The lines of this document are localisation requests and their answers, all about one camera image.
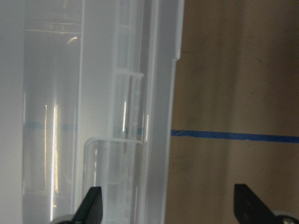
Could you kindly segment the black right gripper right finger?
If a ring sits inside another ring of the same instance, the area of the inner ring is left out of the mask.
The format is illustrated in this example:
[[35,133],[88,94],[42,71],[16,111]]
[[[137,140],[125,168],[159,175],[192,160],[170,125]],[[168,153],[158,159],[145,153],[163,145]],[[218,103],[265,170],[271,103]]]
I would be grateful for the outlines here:
[[271,210],[246,184],[234,186],[234,215],[240,224],[277,224]]

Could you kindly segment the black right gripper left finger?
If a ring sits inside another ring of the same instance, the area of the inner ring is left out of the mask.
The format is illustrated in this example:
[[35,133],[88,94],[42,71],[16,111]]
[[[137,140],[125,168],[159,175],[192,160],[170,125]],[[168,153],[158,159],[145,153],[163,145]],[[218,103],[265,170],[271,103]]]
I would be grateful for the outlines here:
[[100,224],[103,219],[101,187],[90,187],[73,216],[72,224]]

